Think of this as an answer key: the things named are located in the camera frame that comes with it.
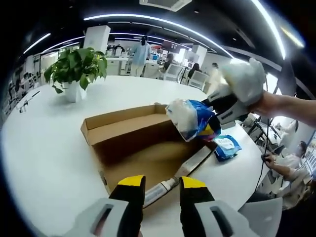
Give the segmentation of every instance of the blue wet wipes package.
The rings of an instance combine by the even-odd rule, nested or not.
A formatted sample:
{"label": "blue wet wipes package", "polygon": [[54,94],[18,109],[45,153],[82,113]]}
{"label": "blue wet wipes package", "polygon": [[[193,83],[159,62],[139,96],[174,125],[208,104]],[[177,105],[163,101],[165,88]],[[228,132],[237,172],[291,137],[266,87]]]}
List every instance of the blue wet wipes package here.
{"label": "blue wet wipes package", "polygon": [[241,150],[238,142],[230,135],[218,136],[214,142],[218,145],[215,154],[219,162],[233,158],[237,151]]}
{"label": "blue wet wipes package", "polygon": [[211,127],[209,124],[210,119],[215,116],[212,110],[196,100],[178,99],[166,107],[167,115],[187,142],[197,136],[212,140],[221,133],[219,125]]}

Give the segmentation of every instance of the white round table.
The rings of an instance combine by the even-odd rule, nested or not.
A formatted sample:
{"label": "white round table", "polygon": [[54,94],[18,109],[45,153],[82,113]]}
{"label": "white round table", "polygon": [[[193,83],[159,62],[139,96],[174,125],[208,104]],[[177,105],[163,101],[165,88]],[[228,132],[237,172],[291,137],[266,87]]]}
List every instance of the white round table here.
{"label": "white round table", "polygon": [[[82,121],[98,114],[206,95],[186,85],[147,78],[108,76],[87,89],[87,98],[68,103],[48,85],[29,92],[2,129],[3,165],[21,214],[46,235],[62,235],[75,217],[96,200],[108,197],[89,147],[80,131]],[[193,174],[207,183],[216,199],[238,210],[251,196],[261,169],[260,151],[240,126],[231,134],[243,148],[237,157],[219,164],[215,157]],[[144,236],[183,236],[178,188],[144,210]]]}

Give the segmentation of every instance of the green leaves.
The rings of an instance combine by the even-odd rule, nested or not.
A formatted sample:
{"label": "green leaves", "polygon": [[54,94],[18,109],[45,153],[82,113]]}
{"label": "green leaves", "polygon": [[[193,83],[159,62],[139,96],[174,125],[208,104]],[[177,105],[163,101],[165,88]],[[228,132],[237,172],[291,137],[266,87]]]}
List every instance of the green leaves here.
{"label": "green leaves", "polygon": [[[93,48],[80,48],[74,51],[70,49],[63,51],[56,63],[51,65],[45,72],[45,81],[49,83],[64,82],[72,83],[79,81],[80,86],[86,90],[90,82],[94,82],[98,76],[107,76],[108,62],[101,51]],[[53,85],[56,92],[63,91]]]}
{"label": "green leaves", "polygon": [[53,85],[53,88],[56,90],[57,94],[63,93],[63,91],[57,88],[55,85]]}
{"label": "green leaves", "polygon": [[85,74],[82,74],[79,84],[81,86],[82,89],[86,90],[88,85],[89,85],[89,81],[87,79],[87,76]]}

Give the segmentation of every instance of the potted plant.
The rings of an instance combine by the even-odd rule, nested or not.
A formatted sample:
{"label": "potted plant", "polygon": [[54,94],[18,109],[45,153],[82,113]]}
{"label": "potted plant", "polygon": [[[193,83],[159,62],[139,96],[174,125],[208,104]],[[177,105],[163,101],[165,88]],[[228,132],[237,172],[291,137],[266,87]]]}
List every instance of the potted plant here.
{"label": "potted plant", "polygon": [[80,48],[62,52],[58,61],[44,73],[47,83],[53,81],[52,87],[58,94],[65,92],[70,102],[78,102],[86,97],[86,89],[98,77],[107,76],[107,60],[101,51],[93,48]]}

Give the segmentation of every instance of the cardboard box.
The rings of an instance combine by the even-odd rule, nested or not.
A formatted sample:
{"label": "cardboard box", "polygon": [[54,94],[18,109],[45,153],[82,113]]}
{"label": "cardboard box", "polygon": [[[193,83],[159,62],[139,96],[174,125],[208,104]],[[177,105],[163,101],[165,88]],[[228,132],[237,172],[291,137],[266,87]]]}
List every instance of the cardboard box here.
{"label": "cardboard box", "polygon": [[150,105],[86,118],[81,131],[110,193],[125,177],[144,174],[146,190],[170,179],[205,144],[185,142],[165,105]]}

